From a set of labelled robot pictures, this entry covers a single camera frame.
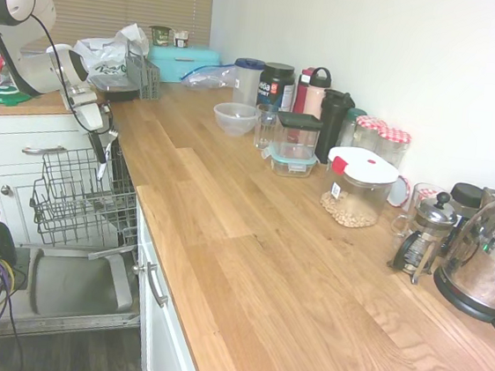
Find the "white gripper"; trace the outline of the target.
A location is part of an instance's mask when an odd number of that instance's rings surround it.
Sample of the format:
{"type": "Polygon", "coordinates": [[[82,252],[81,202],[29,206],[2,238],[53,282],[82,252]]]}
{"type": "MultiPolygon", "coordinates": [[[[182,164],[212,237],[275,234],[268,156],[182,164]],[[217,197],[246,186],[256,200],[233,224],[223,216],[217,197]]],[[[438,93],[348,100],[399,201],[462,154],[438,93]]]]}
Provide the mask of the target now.
{"type": "MultiPolygon", "coordinates": [[[[83,126],[89,131],[103,128],[97,98],[96,93],[88,85],[72,85],[68,87],[67,103],[74,110],[83,126]]],[[[113,137],[110,134],[106,134],[103,145],[100,142],[99,134],[90,132],[88,137],[96,160],[100,164],[104,164],[106,156],[110,152],[113,137]]]]}

